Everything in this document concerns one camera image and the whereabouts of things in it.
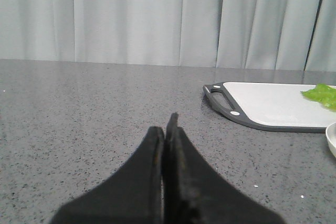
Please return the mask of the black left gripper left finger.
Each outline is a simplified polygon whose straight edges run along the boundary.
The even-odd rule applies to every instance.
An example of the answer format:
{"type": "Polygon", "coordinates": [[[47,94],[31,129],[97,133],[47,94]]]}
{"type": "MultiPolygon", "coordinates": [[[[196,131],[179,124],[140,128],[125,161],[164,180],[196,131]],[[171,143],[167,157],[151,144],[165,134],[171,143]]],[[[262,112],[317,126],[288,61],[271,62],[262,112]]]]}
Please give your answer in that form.
{"type": "Polygon", "coordinates": [[[51,223],[161,223],[163,147],[163,130],[150,127],[111,177],[61,206],[51,223]]]}

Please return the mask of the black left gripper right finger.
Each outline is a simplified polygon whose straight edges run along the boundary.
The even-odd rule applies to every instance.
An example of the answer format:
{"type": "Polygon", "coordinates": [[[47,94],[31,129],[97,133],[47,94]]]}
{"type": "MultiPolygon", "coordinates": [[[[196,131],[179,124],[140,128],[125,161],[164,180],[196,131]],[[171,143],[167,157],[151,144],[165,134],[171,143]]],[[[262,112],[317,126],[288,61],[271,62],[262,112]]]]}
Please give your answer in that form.
{"type": "Polygon", "coordinates": [[[194,147],[178,114],[167,124],[163,156],[165,223],[284,223],[224,180],[194,147]]]}

